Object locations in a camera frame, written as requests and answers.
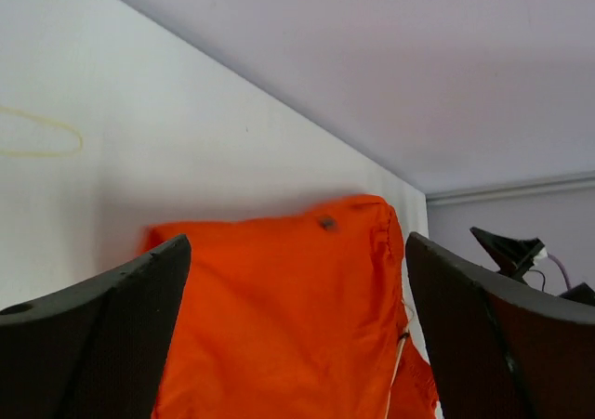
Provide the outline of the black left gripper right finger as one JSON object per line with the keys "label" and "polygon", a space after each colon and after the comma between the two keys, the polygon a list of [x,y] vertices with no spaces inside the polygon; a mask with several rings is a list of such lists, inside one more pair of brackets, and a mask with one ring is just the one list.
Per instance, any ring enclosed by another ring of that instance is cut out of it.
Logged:
{"label": "black left gripper right finger", "polygon": [[412,233],[408,279],[446,418],[591,418],[594,308]]}

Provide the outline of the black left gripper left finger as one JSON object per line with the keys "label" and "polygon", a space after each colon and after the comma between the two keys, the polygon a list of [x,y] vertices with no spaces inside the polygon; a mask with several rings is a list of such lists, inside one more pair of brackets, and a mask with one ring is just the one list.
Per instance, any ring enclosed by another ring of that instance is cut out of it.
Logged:
{"label": "black left gripper left finger", "polygon": [[149,418],[190,271],[184,235],[1,311],[4,418]]}

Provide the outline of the orange shorts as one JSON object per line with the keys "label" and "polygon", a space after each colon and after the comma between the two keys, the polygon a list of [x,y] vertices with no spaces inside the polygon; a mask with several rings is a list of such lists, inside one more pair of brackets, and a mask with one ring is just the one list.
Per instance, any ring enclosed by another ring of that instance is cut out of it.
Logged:
{"label": "orange shorts", "polygon": [[146,230],[192,247],[155,418],[432,418],[403,301],[394,208],[358,195],[296,215]]}

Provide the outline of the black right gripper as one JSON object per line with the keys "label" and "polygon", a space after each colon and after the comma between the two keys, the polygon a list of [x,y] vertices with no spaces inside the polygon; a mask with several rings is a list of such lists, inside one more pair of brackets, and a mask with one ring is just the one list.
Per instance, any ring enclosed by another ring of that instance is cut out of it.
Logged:
{"label": "black right gripper", "polygon": [[[545,244],[538,238],[518,240],[477,227],[471,227],[469,231],[498,265],[498,273],[513,280],[522,280],[546,251]],[[595,291],[585,282],[560,294],[560,298],[595,306]]]}

